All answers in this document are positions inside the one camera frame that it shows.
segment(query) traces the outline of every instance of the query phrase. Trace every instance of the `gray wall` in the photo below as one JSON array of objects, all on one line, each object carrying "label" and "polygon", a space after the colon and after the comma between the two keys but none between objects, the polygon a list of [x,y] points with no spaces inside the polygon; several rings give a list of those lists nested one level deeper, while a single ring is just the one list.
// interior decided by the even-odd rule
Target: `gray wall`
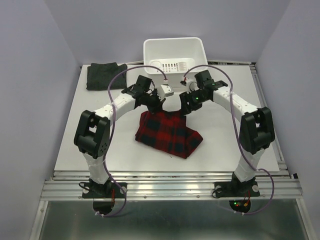
[{"label": "gray wall", "polygon": [[0,2],[0,239],[29,239],[79,67],[43,0]]},{"label": "gray wall", "polygon": [[257,62],[285,161],[320,237],[320,1],[292,0]]},{"label": "gray wall", "polygon": [[256,62],[289,0],[45,0],[76,59],[143,59],[151,38],[200,37],[210,59]]}]

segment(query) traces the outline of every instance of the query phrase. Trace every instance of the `white plastic bin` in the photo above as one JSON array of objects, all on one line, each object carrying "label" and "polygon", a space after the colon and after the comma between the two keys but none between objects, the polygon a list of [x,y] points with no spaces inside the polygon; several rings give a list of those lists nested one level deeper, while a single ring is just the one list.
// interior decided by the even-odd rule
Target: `white plastic bin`
[{"label": "white plastic bin", "polygon": [[[143,43],[143,62],[160,68],[166,74],[185,73],[190,68],[208,64],[204,45],[198,37],[148,39]],[[198,67],[191,73],[207,67]],[[145,68],[148,74],[161,74],[154,68]]]}]

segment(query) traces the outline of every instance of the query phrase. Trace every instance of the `white table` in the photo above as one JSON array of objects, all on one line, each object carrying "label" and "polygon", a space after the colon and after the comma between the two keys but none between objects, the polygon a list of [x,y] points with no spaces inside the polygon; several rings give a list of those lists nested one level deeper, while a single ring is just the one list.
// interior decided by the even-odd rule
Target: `white table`
[{"label": "white table", "polygon": [[[87,67],[83,65],[75,91],[72,107],[66,124],[61,147],[55,165],[55,171],[87,171],[88,166],[82,153],[74,145],[74,136],[79,118],[84,110],[94,111],[110,102],[107,91],[88,91]],[[255,83],[249,66],[219,65],[234,83],[234,92],[248,102],[261,106]],[[210,68],[211,76],[215,81],[228,80],[219,71]],[[161,75],[148,75],[143,68],[127,72],[127,85],[136,82],[138,75],[152,78],[156,85],[161,84]],[[168,74],[169,84],[177,87],[181,76]],[[180,109],[179,93],[176,88],[175,95],[167,98],[163,109],[176,111]],[[116,97],[120,90],[113,90]],[[145,106],[136,108],[122,116],[116,122],[113,141],[107,153],[106,162],[111,171],[165,171],[165,172],[233,172],[240,159],[236,137],[232,125],[231,114],[221,106],[212,102],[205,102],[203,107],[187,115],[187,126],[198,131],[203,142],[187,159],[170,155],[153,149],[135,141],[135,134],[139,127],[140,114],[146,111]],[[279,171],[279,153],[273,143],[262,156],[258,168],[269,171]]]}]

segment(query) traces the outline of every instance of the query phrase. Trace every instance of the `black folded cloth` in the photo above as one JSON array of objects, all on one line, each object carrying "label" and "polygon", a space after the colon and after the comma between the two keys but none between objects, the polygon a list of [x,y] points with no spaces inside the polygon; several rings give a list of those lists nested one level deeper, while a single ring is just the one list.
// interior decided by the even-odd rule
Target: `black folded cloth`
[{"label": "black folded cloth", "polygon": [[[86,89],[91,91],[107,90],[111,80],[128,67],[126,64],[118,66],[116,62],[107,64],[91,63],[88,66]],[[126,73],[119,76],[110,89],[125,89],[127,87]]]}]

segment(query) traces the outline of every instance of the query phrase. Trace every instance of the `folded garment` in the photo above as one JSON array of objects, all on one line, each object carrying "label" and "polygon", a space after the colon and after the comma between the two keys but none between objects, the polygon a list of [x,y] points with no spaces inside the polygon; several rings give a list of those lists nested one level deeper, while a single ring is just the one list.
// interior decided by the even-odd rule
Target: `folded garment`
[{"label": "folded garment", "polygon": [[135,140],[155,149],[186,159],[202,142],[202,136],[186,126],[181,111],[141,114]]},{"label": "folded garment", "polygon": [[[92,91],[107,90],[111,80],[128,67],[126,64],[118,66],[116,62],[107,64],[91,63],[88,66],[86,89]],[[126,74],[119,76],[113,82],[111,89],[125,89],[127,87]]]}]

